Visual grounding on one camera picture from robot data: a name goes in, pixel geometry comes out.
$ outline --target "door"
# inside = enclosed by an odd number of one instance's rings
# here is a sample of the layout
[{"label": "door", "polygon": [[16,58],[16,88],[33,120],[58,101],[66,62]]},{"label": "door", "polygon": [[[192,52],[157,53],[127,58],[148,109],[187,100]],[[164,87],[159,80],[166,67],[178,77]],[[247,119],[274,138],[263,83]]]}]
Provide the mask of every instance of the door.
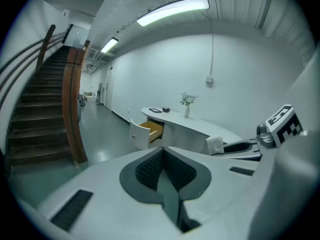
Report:
[{"label": "door", "polygon": [[114,82],[115,82],[115,70],[113,65],[111,65],[110,69],[107,73],[106,78],[106,90],[105,90],[105,102],[104,105],[111,111],[111,102],[112,102],[112,93],[114,89]]}]

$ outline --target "hallway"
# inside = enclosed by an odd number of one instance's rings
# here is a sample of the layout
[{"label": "hallway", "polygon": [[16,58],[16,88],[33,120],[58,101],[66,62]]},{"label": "hallway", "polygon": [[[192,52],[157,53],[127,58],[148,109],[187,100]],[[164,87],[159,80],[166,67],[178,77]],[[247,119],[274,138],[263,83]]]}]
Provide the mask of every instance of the hallway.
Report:
[{"label": "hallway", "polygon": [[89,166],[138,151],[129,141],[129,125],[95,101],[88,97],[79,122]]}]

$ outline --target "white vase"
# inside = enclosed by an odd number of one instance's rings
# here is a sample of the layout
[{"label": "white vase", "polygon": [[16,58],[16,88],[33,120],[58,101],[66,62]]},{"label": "white vase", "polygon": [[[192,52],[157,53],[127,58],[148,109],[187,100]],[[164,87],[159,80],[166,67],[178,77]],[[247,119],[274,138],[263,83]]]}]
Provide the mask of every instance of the white vase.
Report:
[{"label": "white vase", "polygon": [[187,108],[185,109],[185,112],[184,112],[184,117],[185,117],[185,118],[188,118],[188,117],[189,117],[189,114],[190,114],[190,108],[187,107]]}]

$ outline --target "gray floor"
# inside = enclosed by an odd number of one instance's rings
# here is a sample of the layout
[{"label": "gray floor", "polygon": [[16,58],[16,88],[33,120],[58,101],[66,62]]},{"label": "gray floor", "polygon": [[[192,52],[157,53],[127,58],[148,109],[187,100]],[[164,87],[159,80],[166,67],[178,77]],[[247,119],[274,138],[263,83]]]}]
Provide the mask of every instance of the gray floor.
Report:
[{"label": "gray floor", "polygon": [[95,98],[81,109],[79,123],[88,163],[75,170],[71,159],[12,168],[9,185],[12,192],[37,207],[51,192],[85,170],[86,167],[137,151],[130,144],[130,127]]}]

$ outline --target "white curved desk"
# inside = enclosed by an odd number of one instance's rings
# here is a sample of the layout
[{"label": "white curved desk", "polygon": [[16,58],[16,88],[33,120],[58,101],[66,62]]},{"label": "white curved desk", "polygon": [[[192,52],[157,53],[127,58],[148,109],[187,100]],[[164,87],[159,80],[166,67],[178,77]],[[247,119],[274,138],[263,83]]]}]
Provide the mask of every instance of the white curved desk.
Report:
[{"label": "white curved desk", "polygon": [[229,144],[242,139],[231,131],[219,127],[213,123],[196,119],[186,118],[182,113],[170,111],[169,113],[154,113],[149,109],[154,107],[144,107],[141,112],[150,119],[164,122],[162,134],[162,146],[177,147],[184,150],[206,154],[206,138],[209,136],[221,136],[222,140]]}]

